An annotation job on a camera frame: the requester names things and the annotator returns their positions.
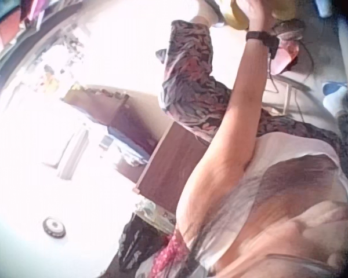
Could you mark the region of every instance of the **wristwatch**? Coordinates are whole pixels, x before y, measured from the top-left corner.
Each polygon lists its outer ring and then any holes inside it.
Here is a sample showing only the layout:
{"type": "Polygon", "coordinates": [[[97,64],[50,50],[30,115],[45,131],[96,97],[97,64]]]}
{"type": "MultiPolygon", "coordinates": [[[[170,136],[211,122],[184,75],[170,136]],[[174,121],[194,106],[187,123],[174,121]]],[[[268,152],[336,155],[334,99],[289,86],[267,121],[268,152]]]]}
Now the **wristwatch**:
{"type": "Polygon", "coordinates": [[[280,39],[276,36],[272,36],[267,32],[249,31],[246,34],[246,41],[248,39],[258,39],[263,42],[265,46],[269,48],[269,53],[271,53],[271,59],[274,59],[277,53],[278,45],[280,44],[280,39]]]}

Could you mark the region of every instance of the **wire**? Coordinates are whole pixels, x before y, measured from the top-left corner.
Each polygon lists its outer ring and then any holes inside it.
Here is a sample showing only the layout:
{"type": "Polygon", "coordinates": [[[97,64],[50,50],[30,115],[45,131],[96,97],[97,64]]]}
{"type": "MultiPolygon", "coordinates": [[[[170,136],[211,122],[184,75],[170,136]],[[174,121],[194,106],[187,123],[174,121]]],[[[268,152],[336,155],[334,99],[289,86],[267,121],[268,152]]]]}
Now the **wire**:
{"type": "Polygon", "coordinates": [[[294,91],[295,91],[294,100],[295,100],[296,107],[298,108],[300,117],[302,118],[302,122],[305,123],[302,110],[300,109],[299,103],[298,103],[298,101],[297,101],[297,99],[296,99],[296,90],[294,90],[294,91]]]}
{"type": "Polygon", "coordinates": [[[312,57],[311,53],[309,52],[307,46],[306,46],[302,41],[299,41],[299,44],[300,44],[301,46],[303,46],[304,50],[305,50],[305,51],[307,52],[307,54],[308,54],[309,60],[311,61],[311,68],[310,68],[310,70],[309,70],[309,73],[308,73],[308,75],[304,78],[304,80],[302,81],[302,83],[304,84],[305,81],[307,81],[308,77],[314,72],[314,61],[313,61],[313,57],[312,57]]]}
{"type": "Polygon", "coordinates": [[[272,59],[270,58],[269,59],[269,66],[268,66],[268,71],[269,71],[269,79],[271,79],[271,81],[272,81],[272,84],[273,84],[273,87],[275,88],[275,90],[276,90],[276,93],[280,93],[280,91],[277,89],[277,86],[276,86],[276,84],[274,83],[274,80],[273,80],[273,78],[272,78],[272,74],[271,74],[271,63],[272,63],[272,59]]]}

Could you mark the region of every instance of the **pink floral cloth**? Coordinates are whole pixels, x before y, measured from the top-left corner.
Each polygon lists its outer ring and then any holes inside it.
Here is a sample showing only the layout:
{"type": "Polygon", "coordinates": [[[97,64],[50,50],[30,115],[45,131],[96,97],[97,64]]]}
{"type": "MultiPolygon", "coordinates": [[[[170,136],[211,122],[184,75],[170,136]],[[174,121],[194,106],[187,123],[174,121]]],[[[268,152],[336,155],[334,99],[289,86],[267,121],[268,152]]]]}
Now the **pink floral cloth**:
{"type": "Polygon", "coordinates": [[[175,230],[174,234],[169,236],[168,239],[168,245],[154,259],[150,278],[159,278],[167,266],[183,260],[188,254],[187,246],[178,230],[175,230]]]}

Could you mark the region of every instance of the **patterned pants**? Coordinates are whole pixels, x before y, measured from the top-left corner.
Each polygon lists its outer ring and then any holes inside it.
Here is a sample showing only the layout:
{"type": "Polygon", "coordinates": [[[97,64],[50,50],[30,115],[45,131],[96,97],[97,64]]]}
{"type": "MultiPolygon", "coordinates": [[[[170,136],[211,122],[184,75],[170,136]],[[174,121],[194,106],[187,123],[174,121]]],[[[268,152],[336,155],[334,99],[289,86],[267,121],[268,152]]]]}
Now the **patterned pants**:
{"type": "MultiPolygon", "coordinates": [[[[172,23],[169,48],[166,53],[159,50],[156,54],[165,65],[163,91],[159,98],[161,108],[187,130],[211,142],[232,91],[210,76],[213,50],[209,28],[176,20],[172,23]]],[[[257,137],[279,131],[325,141],[338,153],[342,169],[348,176],[348,115],[338,120],[341,121],[342,140],[332,131],[286,116],[271,116],[262,110],[257,137]]]]}

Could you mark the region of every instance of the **wooden cabinet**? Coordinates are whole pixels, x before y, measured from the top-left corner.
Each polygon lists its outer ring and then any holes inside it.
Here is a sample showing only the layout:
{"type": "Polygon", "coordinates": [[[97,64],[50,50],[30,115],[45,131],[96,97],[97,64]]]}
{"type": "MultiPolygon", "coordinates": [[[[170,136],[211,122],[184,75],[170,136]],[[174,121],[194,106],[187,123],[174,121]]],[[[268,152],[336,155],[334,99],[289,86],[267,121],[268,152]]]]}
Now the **wooden cabinet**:
{"type": "Polygon", "coordinates": [[[173,123],[153,152],[136,190],[175,213],[184,185],[206,149],[195,135],[173,123]]]}

